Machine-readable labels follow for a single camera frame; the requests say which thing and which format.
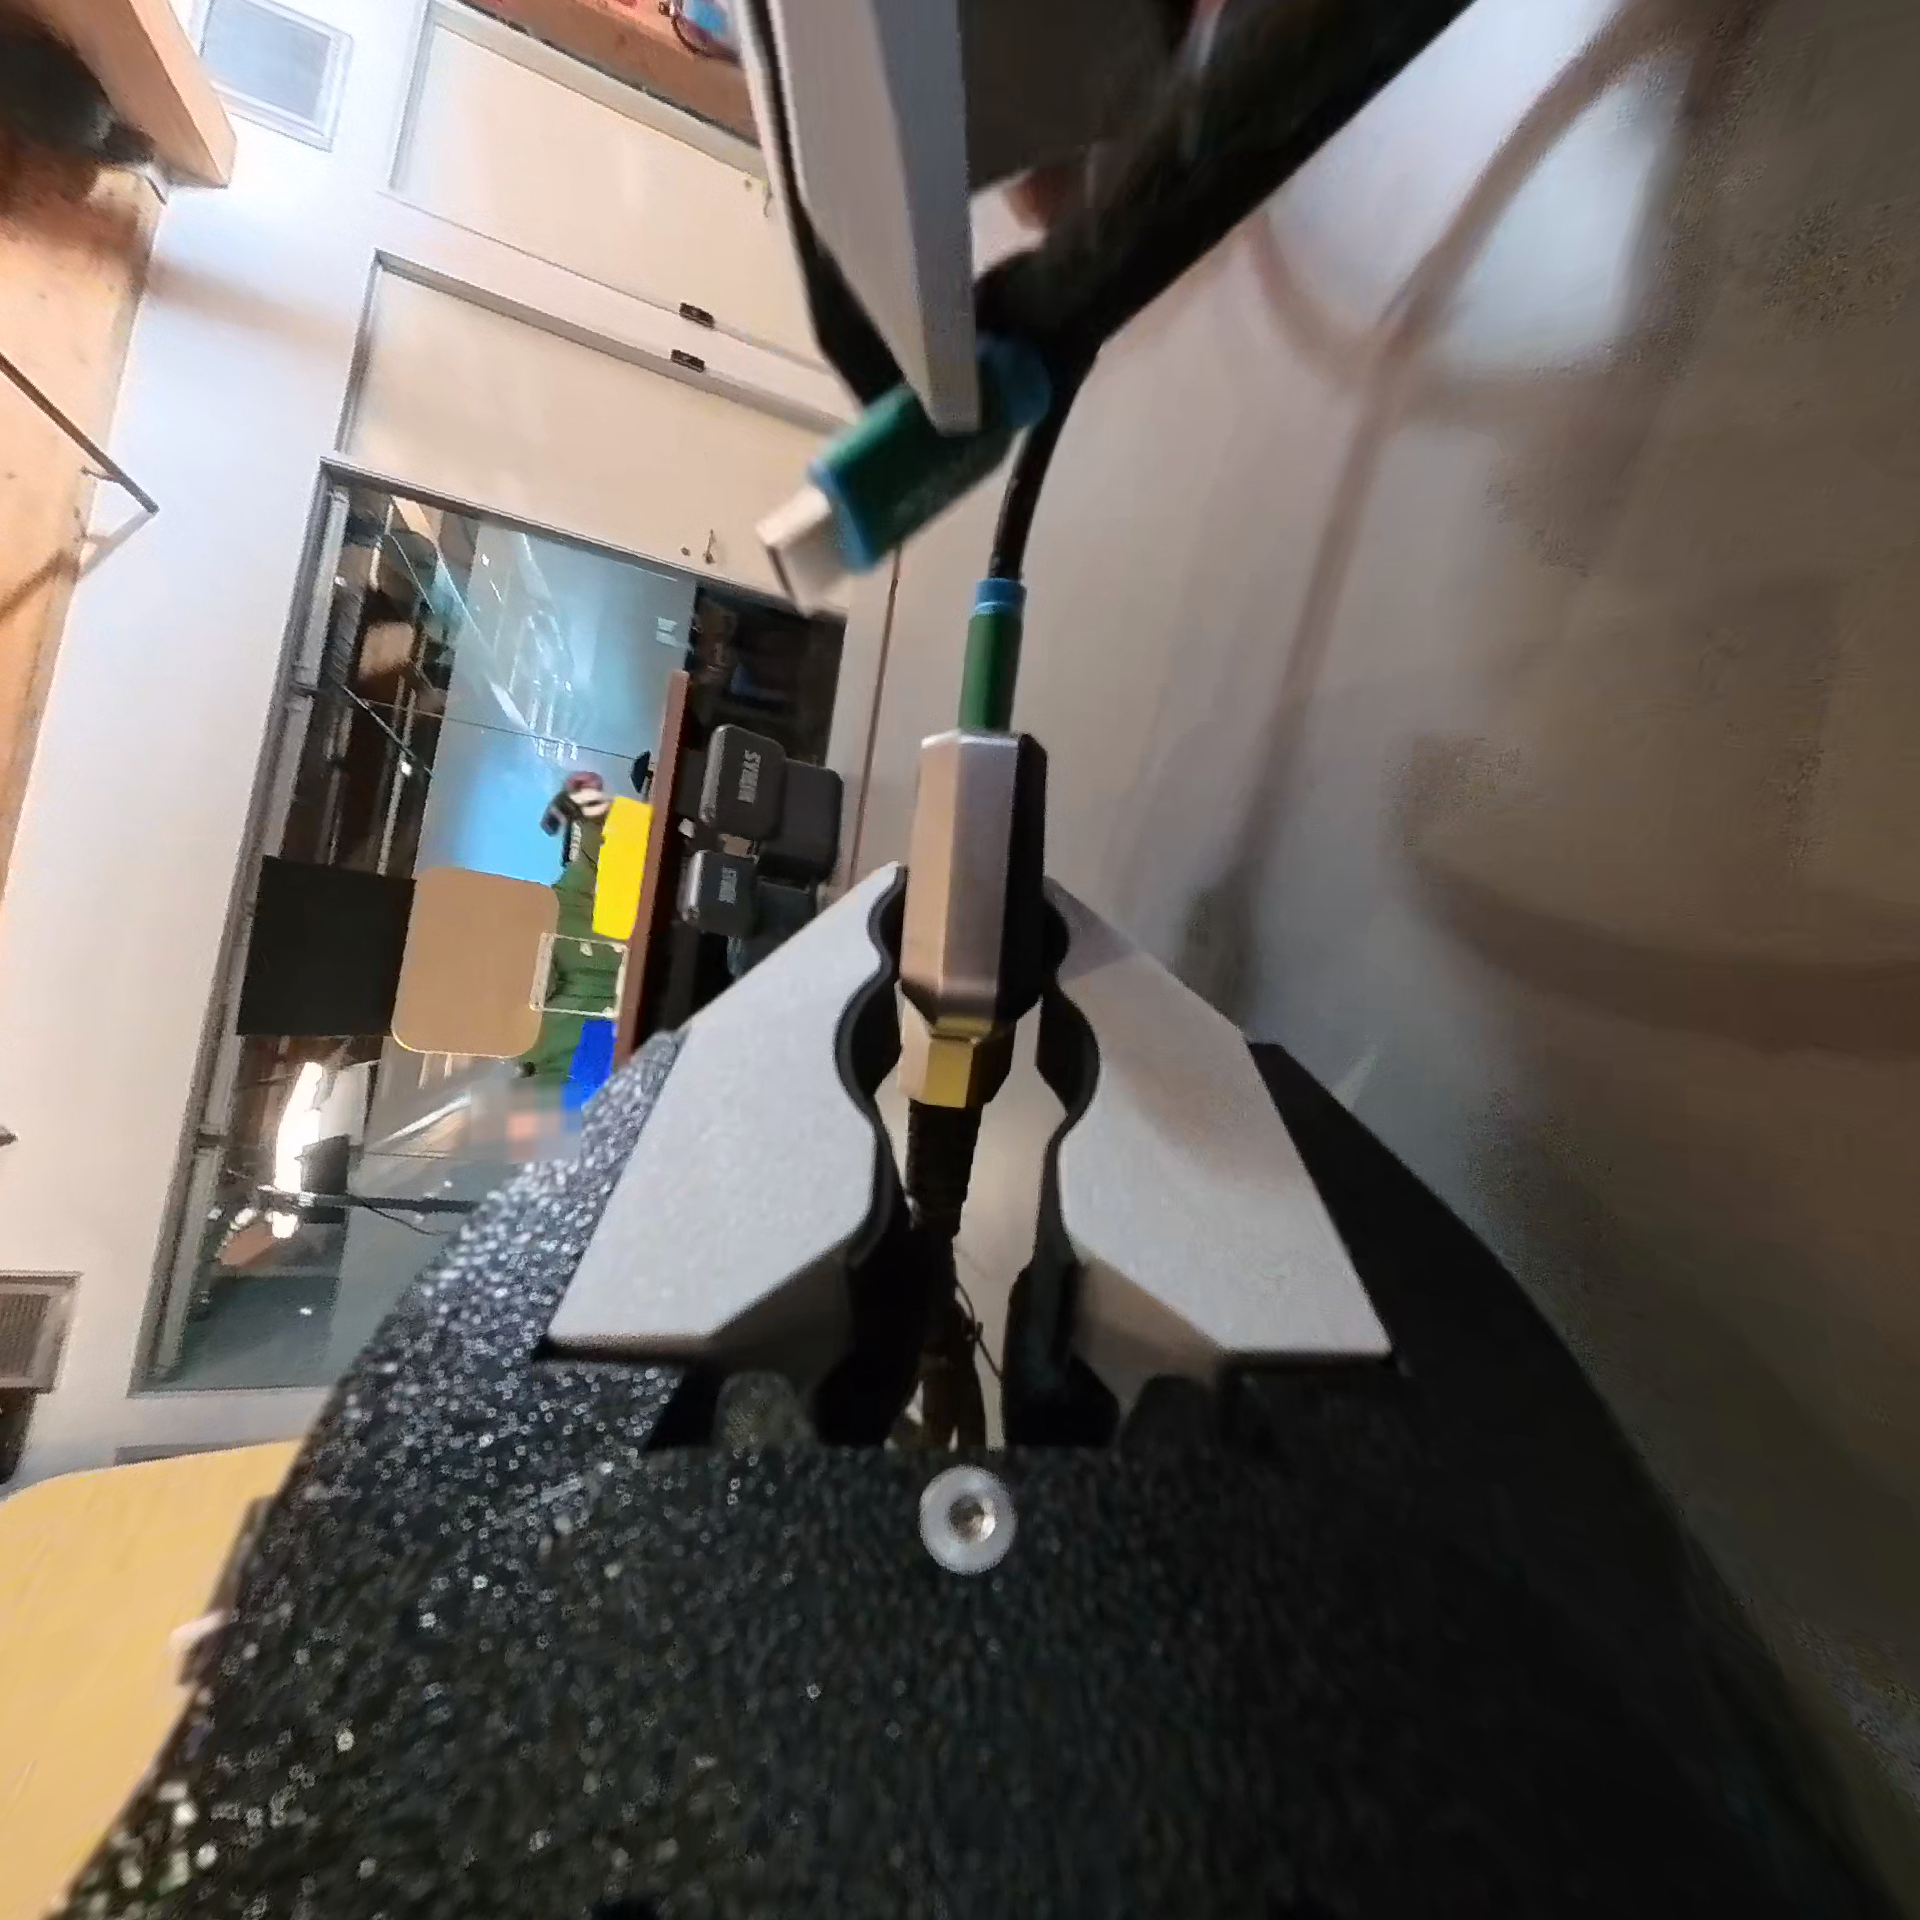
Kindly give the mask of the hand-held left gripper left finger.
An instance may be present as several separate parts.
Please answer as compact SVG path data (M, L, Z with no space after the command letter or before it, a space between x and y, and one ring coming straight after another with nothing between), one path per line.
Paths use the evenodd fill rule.
M902 901L904 865L876 869L684 1023L549 1357L779 1373L826 1442L888 1438L930 1291L876 1099Z

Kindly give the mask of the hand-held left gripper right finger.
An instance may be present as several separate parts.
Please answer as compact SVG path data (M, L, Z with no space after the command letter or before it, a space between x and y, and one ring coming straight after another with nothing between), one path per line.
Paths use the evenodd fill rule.
M1379 1369L1389 1333L1242 1030L1046 883L1059 1106L1005 1314L1010 1445L1108 1445L1160 1381Z

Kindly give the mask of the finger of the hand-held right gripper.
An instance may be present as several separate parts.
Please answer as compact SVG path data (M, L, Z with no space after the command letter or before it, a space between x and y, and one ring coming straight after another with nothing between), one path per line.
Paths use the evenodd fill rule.
M810 234L933 425L981 423L956 1L772 1L760 32Z

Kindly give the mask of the silver adapter hub with cable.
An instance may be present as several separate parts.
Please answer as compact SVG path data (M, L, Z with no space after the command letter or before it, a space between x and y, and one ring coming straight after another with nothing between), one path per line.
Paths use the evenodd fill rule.
M898 945L902 1190L928 1258L907 1449L988 1438L978 1321L958 1278L981 1117L1044 983L1046 753L1031 735L956 729L923 739Z

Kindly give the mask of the white door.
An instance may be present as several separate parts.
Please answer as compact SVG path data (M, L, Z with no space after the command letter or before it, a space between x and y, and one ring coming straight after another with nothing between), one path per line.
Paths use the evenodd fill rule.
M828 442L707 374L660 370L380 263L340 451L349 465L783 597L756 525Z
M774 190L731 134L427 5L391 169L424 215L819 366Z

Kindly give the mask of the small yellow plastic bin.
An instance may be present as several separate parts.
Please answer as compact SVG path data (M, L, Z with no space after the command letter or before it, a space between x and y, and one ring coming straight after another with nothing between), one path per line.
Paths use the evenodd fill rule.
M655 811L648 799L615 798L602 823L591 880L591 936L626 943L639 915Z

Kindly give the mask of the small tan board on stand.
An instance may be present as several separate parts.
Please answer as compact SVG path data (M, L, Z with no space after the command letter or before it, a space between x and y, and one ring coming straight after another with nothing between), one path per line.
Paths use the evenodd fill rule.
M543 1016L543 962L560 922L552 887L487 871L416 878L391 1037L416 1054L511 1059Z

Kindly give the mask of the glass partition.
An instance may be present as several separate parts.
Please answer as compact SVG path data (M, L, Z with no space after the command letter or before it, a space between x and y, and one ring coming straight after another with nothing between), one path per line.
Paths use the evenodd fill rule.
M334 1377L612 1064L668 694L826 761L844 611L331 475L283 643L138 1383Z

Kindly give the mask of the grey desk with brown edge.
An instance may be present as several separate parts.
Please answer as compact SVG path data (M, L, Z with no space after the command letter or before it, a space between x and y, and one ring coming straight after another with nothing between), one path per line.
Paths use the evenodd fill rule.
M671 969L674 903L680 881L684 835L679 829L676 791L688 755L691 671L671 671L662 691L662 721L652 755L653 808L646 853L639 871L639 897L629 962L622 974L615 1016L612 1066L626 1059L664 1023L664 985Z

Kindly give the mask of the black screen panel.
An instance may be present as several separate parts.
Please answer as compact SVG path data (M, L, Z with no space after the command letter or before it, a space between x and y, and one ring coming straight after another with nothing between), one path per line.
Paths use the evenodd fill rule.
M386 1037L416 880L264 855L234 1029L242 1039Z

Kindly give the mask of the large wooden board on stand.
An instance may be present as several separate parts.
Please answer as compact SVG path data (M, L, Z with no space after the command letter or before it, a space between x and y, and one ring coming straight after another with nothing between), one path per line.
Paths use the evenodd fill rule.
M3 1501L3 1914L56 1905L154 1767L252 1509L298 1442L71 1472Z

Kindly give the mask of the wooden post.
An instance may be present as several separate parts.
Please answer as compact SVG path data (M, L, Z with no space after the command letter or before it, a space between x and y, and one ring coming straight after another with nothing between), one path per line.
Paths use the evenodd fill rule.
M668 1L472 1L500 25L659 99L759 142L747 80L731 54L707 53Z

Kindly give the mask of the wall vent grille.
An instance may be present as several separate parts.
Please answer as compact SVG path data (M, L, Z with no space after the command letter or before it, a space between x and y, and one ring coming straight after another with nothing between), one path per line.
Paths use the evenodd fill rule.
M56 1387L79 1275L3 1272L3 1394L44 1395Z
M327 152L352 37L283 1L198 5L198 54L227 103L248 120Z

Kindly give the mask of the black hanging metal frame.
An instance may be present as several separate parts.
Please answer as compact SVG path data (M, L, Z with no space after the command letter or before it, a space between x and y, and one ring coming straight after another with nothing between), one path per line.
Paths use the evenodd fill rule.
M63 406L60 406L42 383L3 351L4 381L85 458L88 475L106 479L110 486L123 490L144 519L159 514L159 502L146 490Z

